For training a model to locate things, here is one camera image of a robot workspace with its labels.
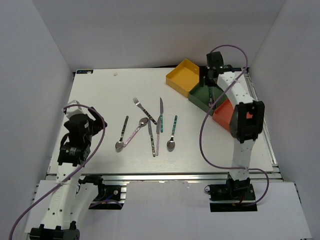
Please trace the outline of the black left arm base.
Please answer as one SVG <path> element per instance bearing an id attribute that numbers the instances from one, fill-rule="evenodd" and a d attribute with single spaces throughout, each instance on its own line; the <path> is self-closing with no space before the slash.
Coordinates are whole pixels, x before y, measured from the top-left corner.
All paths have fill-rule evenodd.
<path id="1" fill-rule="evenodd" d="M 89 206 L 89 210 L 121 210 L 121 186 L 107 185 L 100 175 L 86 175 L 78 180 L 78 186 L 91 184 L 97 189 L 97 196 Z"/>

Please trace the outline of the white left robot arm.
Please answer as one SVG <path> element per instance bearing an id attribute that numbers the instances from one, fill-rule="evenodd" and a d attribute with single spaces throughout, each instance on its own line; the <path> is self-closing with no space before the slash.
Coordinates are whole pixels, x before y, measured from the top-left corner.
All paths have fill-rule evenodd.
<path id="1" fill-rule="evenodd" d="M 39 227 L 30 230 L 31 240 L 78 240 L 79 220 L 93 199 L 105 196 L 106 187 L 97 181 L 85 182 L 81 187 L 80 177 L 87 162 L 93 157 L 92 138 L 105 133 L 107 123 L 94 107 L 69 103 L 63 108 L 67 117 L 57 158 L 55 186 L 49 192 L 50 202 Z"/>

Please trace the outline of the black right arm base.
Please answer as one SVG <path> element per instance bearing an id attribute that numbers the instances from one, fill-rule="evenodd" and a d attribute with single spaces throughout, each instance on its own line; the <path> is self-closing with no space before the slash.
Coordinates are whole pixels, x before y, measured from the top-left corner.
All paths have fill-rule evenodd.
<path id="1" fill-rule="evenodd" d="M 226 184 L 211 184 L 204 187 L 209 195 L 211 213 L 257 212 L 256 195 L 253 185 L 248 190 L 232 195 Z"/>

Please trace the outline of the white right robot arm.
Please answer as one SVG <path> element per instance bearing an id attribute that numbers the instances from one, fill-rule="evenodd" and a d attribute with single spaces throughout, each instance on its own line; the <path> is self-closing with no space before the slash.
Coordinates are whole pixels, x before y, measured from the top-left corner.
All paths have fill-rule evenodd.
<path id="1" fill-rule="evenodd" d="M 232 183 L 225 188 L 226 195 L 236 200 L 244 193 L 239 182 L 247 181 L 252 149 L 263 130 L 265 105 L 251 97 L 236 80 L 236 71 L 231 65 L 225 65 L 219 51 L 206 55 L 207 66 L 199 68 L 200 86 L 218 87 L 230 101 L 233 112 L 229 123 L 229 132 L 234 140 L 232 164 L 229 178 Z"/>

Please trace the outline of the yellow square bin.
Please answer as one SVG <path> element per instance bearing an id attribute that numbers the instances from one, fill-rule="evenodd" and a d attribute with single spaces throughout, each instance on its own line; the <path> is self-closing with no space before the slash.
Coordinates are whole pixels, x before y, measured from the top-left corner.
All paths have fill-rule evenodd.
<path id="1" fill-rule="evenodd" d="M 188 59 L 184 59 L 165 77 L 165 83 L 188 98 L 190 91 L 199 83 L 200 68 Z"/>

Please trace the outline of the fork with black patterned handle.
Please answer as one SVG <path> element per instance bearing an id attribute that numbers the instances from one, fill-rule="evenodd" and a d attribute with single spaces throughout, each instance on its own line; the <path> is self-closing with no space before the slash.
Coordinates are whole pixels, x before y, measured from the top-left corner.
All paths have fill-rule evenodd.
<path id="1" fill-rule="evenodd" d="M 142 104 L 140 103 L 140 101 L 139 101 L 136 97 L 134 97 L 132 100 L 133 100 L 134 104 L 135 104 L 138 108 L 140 108 L 140 109 L 145 113 L 145 115 L 146 115 L 155 125 L 157 125 L 156 120 L 155 120 L 155 119 L 149 114 L 149 112 L 142 106 Z"/>

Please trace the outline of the fork with green handle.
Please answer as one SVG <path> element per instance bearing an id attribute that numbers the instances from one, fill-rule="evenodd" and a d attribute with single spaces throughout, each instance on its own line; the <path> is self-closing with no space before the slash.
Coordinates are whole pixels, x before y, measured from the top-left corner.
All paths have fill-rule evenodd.
<path id="1" fill-rule="evenodd" d="M 214 92 L 213 92 L 213 87 L 212 86 L 208 87 L 208 95 L 209 95 L 208 106 L 211 108 L 213 106 L 213 103 L 214 103 Z"/>

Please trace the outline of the green square bin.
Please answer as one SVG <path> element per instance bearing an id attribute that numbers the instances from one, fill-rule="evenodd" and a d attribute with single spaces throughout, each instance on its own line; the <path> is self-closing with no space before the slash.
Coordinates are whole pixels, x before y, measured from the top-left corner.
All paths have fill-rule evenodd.
<path id="1" fill-rule="evenodd" d="M 213 87 L 213 97 L 214 102 L 221 96 L 223 91 L 218 87 Z M 196 105 L 198 108 L 204 112 L 208 112 L 209 107 L 209 90 L 208 86 L 204 85 L 203 87 L 197 84 L 188 95 L 188 100 Z"/>

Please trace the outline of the orange square bin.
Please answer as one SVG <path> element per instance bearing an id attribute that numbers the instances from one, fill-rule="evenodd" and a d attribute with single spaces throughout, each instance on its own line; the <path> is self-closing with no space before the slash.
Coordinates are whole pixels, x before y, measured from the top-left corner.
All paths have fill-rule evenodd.
<path id="1" fill-rule="evenodd" d="M 214 112 L 212 119 L 226 131 L 230 132 L 230 121 L 234 112 L 234 107 L 227 98 Z"/>

